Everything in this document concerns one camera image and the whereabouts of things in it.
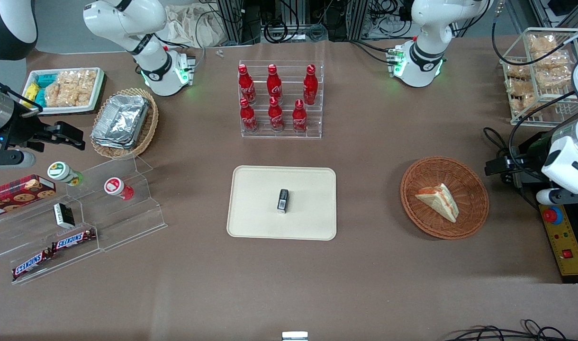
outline acrylic bottle rack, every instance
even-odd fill
[[[323,83],[324,83],[324,68],[322,61],[243,61],[239,64],[245,64],[250,76],[255,83],[256,101],[252,104],[255,112],[257,125],[259,129],[257,132],[248,133],[241,122],[241,134],[245,138],[308,138],[313,139],[322,138],[323,132]],[[268,65],[275,64],[278,75],[282,81],[283,88],[283,102],[280,105],[283,109],[283,121],[285,129],[282,132],[272,131],[270,125],[270,118],[268,117],[268,108],[270,106],[268,96],[268,87],[266,80],[268,79]],[[306,133],[296,133],[293,131],[293,109],[295,108],[296,99],[304,99],[304,77],[306,77],[306,67],[309,64],[314,64],[316,67],[316,77],[319,82],[319,88],[316,93],[316,100],[312,106],[305,105],[307,113],[307,129]],[[239,99],[241,99],[241,87],[237,86]],[[241,106],[237,101],[237,112],[240,112]]]

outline red button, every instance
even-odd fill
[[[542,212],[542,218],[544,218],[546,222],[554,223],[558,219],[558,214],[556,214],[556,211],[553,209],[546,209]]]

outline coca-cola bottle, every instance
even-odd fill
[[[306,132],[306,116],[304,101],[297,99],[295,101],[295,109],[293,110],[293,130],[295,130],[295,132]]]
[[[283,122],[283,109],[279,106],[279,100],[277,97],[270,97],[270,108],[268,108],[268,116],[270,116],[270,125],[272,125],[272,131],[275,133],[280,133],[285,129],[285,123]]]
[[[309,106],[316,100],[316,92],[319,90],[319,81],[316,79],[316,67],[310,64],[306,67],[306,77],[304,78],[304,102]]]
[[[253,84],[253,79],[247,72],[245,64],[239,65],[239,86],[241,87],[243,97],[245,97],[249,103],[255,102],[255,84]]]
[[[241,120],[243,121],[243,126],[245,127],[246,132],[254,133],[257,131],[255,113],[253,112],[253,108],[249,105],[249,101],[245,97],[241,99]]]
[[[276,97],[279,100],[279,104],[283,103],[283,88],[280,77],[276,74],[276,65],[268,65],[268,80],[266,80],[266,85],[268,86],[268,95],[270,97]]]

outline emergency stop button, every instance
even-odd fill
[[[545,209],[542,212],[542,219],[545,222],[549,222],[554,225],[558,225],[562,223],[562,212],[556,206],[551,206],[549,209]]]

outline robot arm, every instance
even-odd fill
[[[36,45],[34,0],[0,0],[0,60],[21,60]]]
[[[166,51],[153,37],[167,20],[158,0],[122,0],[116,6],[105,0],[92,2],[85,6],[83,19],[93,34],[113,41],[133,56],[146,84],[157,95],[170,96],[189,85],[187,56]]]
[[[417,39],[389,51],[392,75],[413,87],[430,84],[452,39],[449,24],[482,14],[488,1],[492,0],[415,0],[412,18],[422,30]]]
[[[578,98],[578,62],[571,79]],[[552,134],[551,147],[541,171],[567,193],[562,192],[561,188],[541,190],[536,195],[540,203],[552,205],[564,198],[578,200],[578,119]]]
[[[0,0],[0,60],[21,60],[33,50],[38,36],[33,8],[33,0]],[[83,131],[64,122],[45,125],[36,116],[38,110],[26,108],[8,93],[14,92],[0,83],[0,168],[34,165],[34,154],[10,147],[42,152],[47,142],[85,149]]]

